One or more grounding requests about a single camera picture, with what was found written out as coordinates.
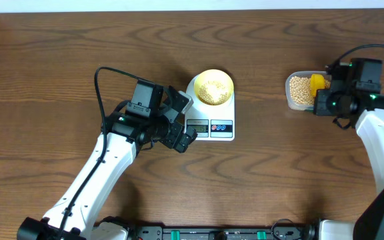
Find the yellow plastic measuring scoop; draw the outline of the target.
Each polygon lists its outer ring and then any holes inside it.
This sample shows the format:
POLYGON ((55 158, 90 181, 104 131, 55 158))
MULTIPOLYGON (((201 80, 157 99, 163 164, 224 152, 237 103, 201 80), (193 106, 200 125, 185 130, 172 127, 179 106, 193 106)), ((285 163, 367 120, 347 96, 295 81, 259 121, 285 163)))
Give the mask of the yellow plastic measuring scoop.
POLYGON ((317 91, 325 88, 325 78, 320 74, 312 74, 310 78, 310 93, 316 97, 317 91))

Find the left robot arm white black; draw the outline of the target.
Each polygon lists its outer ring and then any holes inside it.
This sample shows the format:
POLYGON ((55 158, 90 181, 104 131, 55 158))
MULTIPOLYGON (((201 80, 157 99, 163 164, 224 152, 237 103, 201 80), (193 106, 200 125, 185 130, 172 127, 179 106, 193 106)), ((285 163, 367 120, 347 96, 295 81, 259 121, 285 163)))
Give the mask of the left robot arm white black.
POLYGON ((129 230, 112 222, 96 223, 99 212, 121 174, 146 144, 161 142, 179 153, 197 137, 177 118, 193 99, 173 87, 137 82, 133 98, 120 102, 103 118, 101 134, 74 182, 40 220, 26 218, 18 239, 128 239, 129 230))

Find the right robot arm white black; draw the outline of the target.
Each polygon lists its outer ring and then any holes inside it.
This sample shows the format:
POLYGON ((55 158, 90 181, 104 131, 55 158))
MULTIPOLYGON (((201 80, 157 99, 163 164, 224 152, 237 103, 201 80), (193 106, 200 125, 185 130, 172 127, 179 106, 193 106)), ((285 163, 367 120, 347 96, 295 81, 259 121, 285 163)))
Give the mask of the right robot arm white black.
POLYGON ((322 220, 318 239, 384 239, 384 95, 382 61, 354 58, 326 67, 330 87, 317 91, 313 112, 332 116, 334 124, 348 120, 362 140, 375 178, 377 196, 354 223, 322 220))

